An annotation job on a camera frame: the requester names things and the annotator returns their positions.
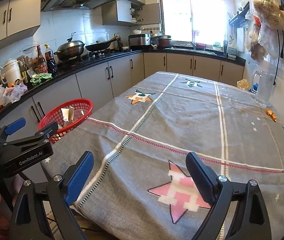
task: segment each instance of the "blue gripper pad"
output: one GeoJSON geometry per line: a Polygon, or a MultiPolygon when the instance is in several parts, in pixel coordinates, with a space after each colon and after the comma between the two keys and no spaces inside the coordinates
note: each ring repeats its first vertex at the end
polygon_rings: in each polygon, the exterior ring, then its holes
{"type": "Polygon", "coordinates": [[[77,200],[94,165],[93,153],[85,152],[76,165],[70,166],[64,173],[64,200],[68,206],[77,200]]]}
{"type": "Polygon", "coordinates": [[[24,127],[26,124],[26,121],[24,118],[20,118],[13,123],[10,123],[6,129],[5,129],[5,134],[6,135],[12,135],[16,131],[20,130],[22,127],[24,127]]]}
{"type": "Polygon", "coordinates": [[[188,153],[185,162],[203,200],[213,206],[218,191],[216,173],[210,166],[205,166],[195,152],[188,153]]]}

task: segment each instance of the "star pattern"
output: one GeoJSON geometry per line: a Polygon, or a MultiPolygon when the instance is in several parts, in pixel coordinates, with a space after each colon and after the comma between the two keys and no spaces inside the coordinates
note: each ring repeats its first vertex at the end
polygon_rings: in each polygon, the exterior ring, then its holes
{"type": "Polygon", "coordinates": [[[191,81],[191,80],[188,80],[187,78],[185,79],[186,82],[181,82],[181,84],[186,84],[188,85],[189,87],[202,87],[199,85],[200,81],[191,81]]]}
{"type": "Polygon", "coordinates": [[[149,93],[149,94],[144,94],[141,91],[137,90],[135,92],[134,95],[129,95],[129,96],[125,96],[128,99],[131,99],[132,102],[131,104],[134,105],[138,102],[146,102],[146,101],[150,101],[152,102],[153,100],[151,98],[149,98],[149,96],[155,95],[156,93],[149,93]]]}
{"type": "Polygon", "coordinates": [[[171,182],[148,190],[158,196],[158,201],[170,205],[173,224],[189,210],[197,212],[198,208],[211,208],[204,202],[191,176],[187,176],[179,166],[169,161],[171,182]]]}

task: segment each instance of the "gray tablecloth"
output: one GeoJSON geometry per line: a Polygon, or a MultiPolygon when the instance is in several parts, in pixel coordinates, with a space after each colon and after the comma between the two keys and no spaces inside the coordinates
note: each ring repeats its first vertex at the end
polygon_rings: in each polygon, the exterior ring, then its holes
{"type": "Polygon", "coordinates": [[[210,208],[185,167],[186,154],[195,151],[218,175],[258,182],[273,239],[280,239],[284,124],[253,97],[218,82],[158,72],[65,135],[42,166],[51,176],[63,174],[90,150],[94,168],[74,203],[85,217],[121,240],[181,240],[192,238],[210,208]]]}

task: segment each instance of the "black countertop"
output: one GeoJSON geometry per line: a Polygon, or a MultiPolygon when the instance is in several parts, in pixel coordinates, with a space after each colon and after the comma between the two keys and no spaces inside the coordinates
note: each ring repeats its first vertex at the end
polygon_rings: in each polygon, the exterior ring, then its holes
{"type": "Polygon", "coordinates": [[[204,54],[201,52],[197,52],[191,49],[147,49],[147,50],[135,50],[135,51],[127,51],[127,52],[117,52],[113,54],[106,55],[104,57],[98,58],[98,59],[84,59],[81,63],[79,63],[76,67],[65,69],[61,68],[58,69],[58,75],[57,77],[54,77],[52,79],[49,79],[43,83],[41,83],[38,86],[33,87],[32,89],[29,89],[27,93],[25,93],[21,99],[17,102],[14,102],[13,104],[9,104],[2,108],[0,110],[0,120],[5,117],[9,112],[11,112],[13,109],[15,109],[18,105],[23,103],[24,101],[28,100],[30,97],[35,95],[36,93],[40,92],[41,90],[49,87],[50,85],[53,85],[54,83],[71,76],[75,73],[78,73],[82,70],[85,70],[90,67],[94,67],[96,65],[102,64],[104,62],[108,62],[113,59],[129,56],[132,54],[137,54],[141,52],[149,52],[149,53],[176,53],[176,54],[185,54],[185,55],[196,55],[200,57],[208,57],[208,58],[214,58],[218,60],[223,60],[227,62],[231,62],[234,64],[237,64],[239,66],[245,66],[245,59],[237,57],[236,60],[232,60],[224,56],[222,53],[215,52],[218,55],[213,54],[204,54]]]}

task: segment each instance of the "metal screw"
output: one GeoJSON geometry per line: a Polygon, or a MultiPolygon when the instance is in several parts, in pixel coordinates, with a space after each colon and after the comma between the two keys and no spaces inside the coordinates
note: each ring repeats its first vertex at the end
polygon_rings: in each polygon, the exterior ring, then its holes
{"type": "Polygon", "coordinates": [[[60,181],[61,179],[62,179],[61,175],[56,175],[56,176],[53,177],[54,181],[60,181]]]}
{"type": "Polygon", "coordinates": [[[29,180],[26,180],[26,181],[24,181],[24,183],[23,183],[24,186],[29,186],[30,184],[31,184],[31,181],[29,181],[29,180]]]}
{"type": "Polygon", "coordinates": [[[257,186],[257,182],[256,182],[254,179],[251,179],[251,180],[250,180],[250,184],[251,184],[252,186],[257,186]]]}
{"type": "Polygon", "coordinates": [[[219,181],[226,182],[227,178],[225,176],[219,176],[219,181]]]}

